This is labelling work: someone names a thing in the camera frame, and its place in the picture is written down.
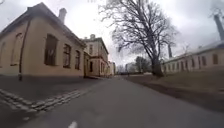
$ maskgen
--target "building facade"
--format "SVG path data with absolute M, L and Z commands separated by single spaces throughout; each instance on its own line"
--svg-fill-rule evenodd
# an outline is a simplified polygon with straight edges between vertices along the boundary
M 195 52 L 171 58 L 162 64 L 165 73 L 220 69 L 224 67 L 224 42 L 199 48 Z
M 114 76 L 116 72 L 116 65 L 114 62 L 109 61 L 109 69 L 110 69 L 109 76 Z
M 86 44 L 64 25 L 65 16 L 61 17 L 41 3 L 7 26 L 0 34 L 0 74 L 20 80 L 83 76 Z
M 108 63 L 107 48 L 102 38 L 96 38 L 91 35 L 90 39 L 83 40 L 87 47 L 85 52 L 90 56 L 89 61 L 89 74 L 91 76 L 107 76 L 110 72 Z

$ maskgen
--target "distant building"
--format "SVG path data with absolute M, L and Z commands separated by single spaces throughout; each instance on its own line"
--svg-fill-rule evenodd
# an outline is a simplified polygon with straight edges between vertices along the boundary
M 116 73 L 116 65 L 115 65 L 115 63 L 109 61 L 109 68 L 110 68 L 109 75 L 110 76 L 114 76 L 115 73 Z
M 94 34 L 89 39 L 83 39 L 87 47 L 85 52 L 90 56 L 89 74 L 91 76 L 107 76 L 109 73 L 108 50 L 102 38 L 96 38 Z
M 177 73 L 224 68 L 224 29 L 218 15 L 214 15 L 214 20 L 221 41 L 199 47 L 196 51 L 165 60 L 162 63 L 163 72 Z

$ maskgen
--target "roof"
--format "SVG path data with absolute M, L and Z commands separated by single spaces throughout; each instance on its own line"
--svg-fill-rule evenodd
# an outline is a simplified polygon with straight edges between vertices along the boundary
M 103 44 L 104 49 L 106 50 L 107 54 L 109 54 L 107 47 L 105 46 L 103 39 L 101 37 L 99 38 L 94 38 L 94 39 L 82 39 L 84 42 L 88 43 L 88 42 L 96 42 L 96 41 L 100 41 Z
M 69 38 L 73 42 L 77 42 L 83 47 L 86 47 L 86 44 L 82 42 L 67 26 L 65 26 L 64 23 L 62 23 L 61 20 L 57 16 L 55 16 L 54 13 L 44 3 L 37 4 L 33 7 L 28 7 L 25 13 L 19 16 L 0 33 L 0 39 L 11 32 L 19 24 L 22 24 L 24 21 L 38 15 L 42 15 L 44 18 L 55 23 L 58 28 L 63 31 L 67 38 Z
M 207 52 L 207 51 L 211 51 L 211 50 L 214 50 L 214 49 L 221 49 L 221 48 L 224 48 L 224 41 L 214 42 L 212 44 L 209 44 L 209 45 L 206 45 L 204 47 L 198 48 L 197 50 L 194 50 L 194 51 L 188 52 L 186 54 L 182 54 L 182 55 L 179 55 L 177 57 L 173 57 L 173 58 L 170 58 L 168 60 L 165 60 L 165 62 L 171 62 L 171 61 L 175 61 L 175 60 L 181 59 L 181 58 L 186 57 L 186 56 L 197 55 L 197 54 L 201 54 L 201 53 L 204 53 L 204 52 Z

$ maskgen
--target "wall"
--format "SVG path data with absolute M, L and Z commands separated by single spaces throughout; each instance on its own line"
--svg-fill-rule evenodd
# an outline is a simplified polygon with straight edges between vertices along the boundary
M 218 64 L 214 64 L 213 55 L 218 55 Z M 206 65 L 203 65 L 202 57 L 205 57 Z M 224 49 L 214 49 L 204 53 L 199 53 L 191 56 L 186 56 L 174 61 L 166 62 L 163 65 L 163 71 L 167 73 L 176 73 L 182 71 L 197 71 L 201 69 L 211 69 L 219 68 L 224 66 Z
M 87 45 L 87 47 L 84 50 L 86 53 L 88 53 L 90 56 L 99 56 L 99 52 L 98 52 L 99 43 L 98 42 L 87 42 L 86 45 Z M 93 46 L 92 54 L 90 54 L 90 52 L 89 52 L 90 45 Z
M 90 76 L 90 56 L 85 53 L 84 54 L 84 72 L 85 72 L 85 76 Z
M 115 75 L 115 64 L 113 62 L 109 62 L 110 73 L 109 75 Z
M 44 64 L 45 43 L 47 34 L 58 39 L 56 66 Z M 63 68 L 64 44 L 71 46 L 71 68 Z M 23 73 L 31 76 L 83 76 L 84 75 L 84 48 L 71 42 L 63 32 L 42 17 L 36 17 L 31 24 L 24 51 Z M 81 53 L 80 69 L 75 69 L 75 51 Z
M 105 61 L 108 61 L 108 54 L 106 49 L 103 47 L 103 42 L 99 42 L 99 55 L 103 57 Z
M 21 33 L 22 35 L 19 41 L 20 45 L 18 46 L 21 48 L 26 27 L 27 27 L 27 22 L 24 22 L 23 24 L 18 25 L 14 30 L 9 32 L 2 39 L 0 39 L 0 52 L 1 52 L 0 74 L 9 75 L 9 76 L 17 76 L 19 74 L 19 63 L 12 65 L 13 47 L 16 41 L 16 35 Z
M 91 76 L 99 76 L 100 75 L 100 60 L 99 59 L 90 59 L 90 62 L 93 62 L 93 71 L 90 72 Z

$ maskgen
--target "sky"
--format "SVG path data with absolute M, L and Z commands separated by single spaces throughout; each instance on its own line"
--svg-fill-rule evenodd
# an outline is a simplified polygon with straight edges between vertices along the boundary
M 161 6 L 179 31 L 174 40 L 176 46 L 172 47 L 174 56 L 183 53 L 183 48 L 187 45 L 193 50 L 219 41 L 216 25 L 211 17 L 211 8 L 214 5 L 224 6 L 222 0 L 153 1 Z M 97 0 L 5 0 L 5 3 L 0 5 L 0 31 L 24 13 L 27 7 L 40 2 L 44 2 L 55 15 L 58 15 L 60 8 L 66 8 L 65 25 L 79 38 L 89 37 L 90 34 L 102 37 L 110 53 L 109 60 L 114 61 L 116 65 L 134 61 L 136 55 L 128 51 L 116 52 L 116 46 L 111 39 L 111 28 L 99 20 Z

